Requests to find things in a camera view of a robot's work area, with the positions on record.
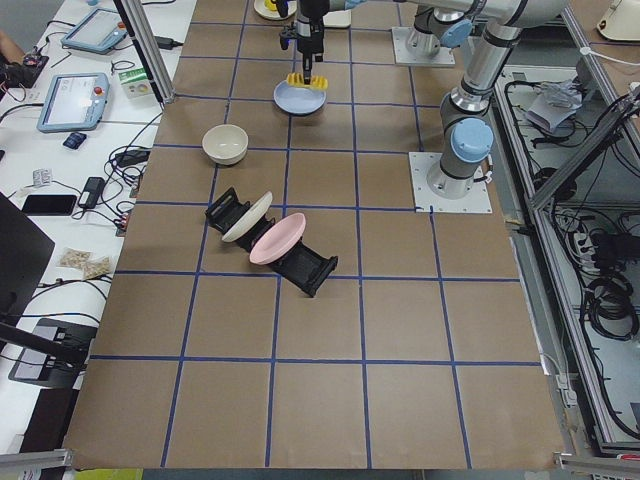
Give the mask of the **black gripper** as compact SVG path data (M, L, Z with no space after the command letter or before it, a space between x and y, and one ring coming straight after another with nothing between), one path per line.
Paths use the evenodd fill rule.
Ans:
M310 85L310 75L317 56L324 54L325 0L299 0L296 14L297 50L302 54L303 85Z

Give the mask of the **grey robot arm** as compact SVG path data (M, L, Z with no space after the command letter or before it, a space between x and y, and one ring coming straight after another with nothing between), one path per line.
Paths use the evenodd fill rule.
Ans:
M485 116L493 89L525 29L555 18L565 1L438 1L438 6L488 18L471 61L458 86L441 103L444 144L439 163L428 173L429 187L439 196L458 200L474 183L488 158L494 134Z
M283 28L280 45L287 49L290 42L302 56L302 71L287 76L289 85L325 90L328 80L314 75L314 63L323 61L324 17L331 12L348 11L357 1L299 1L295 21ZM417 7L411 27L394 27L392 41L395 62L403 66L452 67L453 50L460 47L473 28L470 15L451 8L428 3Z

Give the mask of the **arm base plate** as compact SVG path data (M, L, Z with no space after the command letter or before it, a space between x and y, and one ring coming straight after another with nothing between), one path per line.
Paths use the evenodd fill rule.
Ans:
M477 165L473 177L458 180L441 170L440 157L439 152L409 153L415 211L491 214L488 184L481 165Z
M442 47L433 34L419 32L413 27L393 27L391 30L395 63L403 66L453 68L453 50Z

